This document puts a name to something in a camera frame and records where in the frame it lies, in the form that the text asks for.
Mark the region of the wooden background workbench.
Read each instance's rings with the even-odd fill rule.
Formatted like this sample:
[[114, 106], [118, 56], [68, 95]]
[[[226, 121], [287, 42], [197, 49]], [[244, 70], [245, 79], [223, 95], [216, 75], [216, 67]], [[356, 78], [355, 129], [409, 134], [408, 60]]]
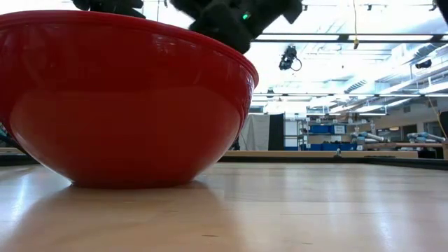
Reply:
[[364, 149], [380, 148], [442, 148], [442, 143], [366, 143]]

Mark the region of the black partition panel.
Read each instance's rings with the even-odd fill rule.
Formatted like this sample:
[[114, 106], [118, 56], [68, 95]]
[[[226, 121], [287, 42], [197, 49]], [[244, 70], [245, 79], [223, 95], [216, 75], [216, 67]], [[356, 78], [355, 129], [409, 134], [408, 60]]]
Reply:
[[284, 115], [272, 114], [269, 116], [269, 151], [284, 150]]

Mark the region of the large red plastic bowl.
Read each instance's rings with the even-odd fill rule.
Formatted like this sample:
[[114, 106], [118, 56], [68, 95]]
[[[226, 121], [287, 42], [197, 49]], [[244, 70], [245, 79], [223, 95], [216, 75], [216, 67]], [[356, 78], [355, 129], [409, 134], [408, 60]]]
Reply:
[[86, 188], [188, 183], [244, 126], [258, 72], [193, 31], [79, 10], [0, 15], [0, 123]]

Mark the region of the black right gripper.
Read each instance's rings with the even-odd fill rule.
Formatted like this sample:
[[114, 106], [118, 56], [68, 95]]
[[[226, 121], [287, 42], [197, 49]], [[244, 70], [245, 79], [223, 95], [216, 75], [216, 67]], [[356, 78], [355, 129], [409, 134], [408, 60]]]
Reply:
[[278, 17], [293, 24], [302, 13], [302, 0], [169, 0], [194, 22], [189, 30], [246, 53]]

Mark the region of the light wooden desk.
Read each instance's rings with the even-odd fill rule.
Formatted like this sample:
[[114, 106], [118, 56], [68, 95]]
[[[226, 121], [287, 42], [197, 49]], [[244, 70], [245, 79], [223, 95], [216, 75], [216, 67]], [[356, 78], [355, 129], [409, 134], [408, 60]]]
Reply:
[[[283, 150], [229, 150], [224, 157], [268, 157], [268, 158], [332, 158], [336, 151], [283, 151]], [[343, 158], [393, 157], [417, 159], [416, 151], [362, 150], [342, 151]]]

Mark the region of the blue storage bins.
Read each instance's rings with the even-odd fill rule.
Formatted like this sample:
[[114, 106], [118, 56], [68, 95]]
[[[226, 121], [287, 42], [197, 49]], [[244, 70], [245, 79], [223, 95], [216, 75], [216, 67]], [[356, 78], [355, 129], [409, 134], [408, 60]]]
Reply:
[[311, 143], [311, 144], [301, 144], [299, 146], [289, 146], [285, 147], [286, 151], [336, 151], [340, 149], [341, 151], [355, 151], [357, 149], [357, 144], [355, 143]]
[[346, 134], [346, 125], [311, 125], [309, 127], [311, 134]]

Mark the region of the black overhead rail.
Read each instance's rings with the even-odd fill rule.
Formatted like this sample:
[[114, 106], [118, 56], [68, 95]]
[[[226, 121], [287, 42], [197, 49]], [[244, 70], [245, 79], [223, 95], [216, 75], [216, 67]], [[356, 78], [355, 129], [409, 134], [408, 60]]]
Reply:
[[265, 33], [263, 43], [448, 43], [448, 34], [288, 34]]

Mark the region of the white curtain panel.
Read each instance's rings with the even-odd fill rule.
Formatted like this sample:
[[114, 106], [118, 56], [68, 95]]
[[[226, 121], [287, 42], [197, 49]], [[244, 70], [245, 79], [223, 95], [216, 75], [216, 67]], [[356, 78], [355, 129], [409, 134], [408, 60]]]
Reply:
[[241, 151], [267, 151], [269, 146], [270, 116], [249, 114], [239, 134]]

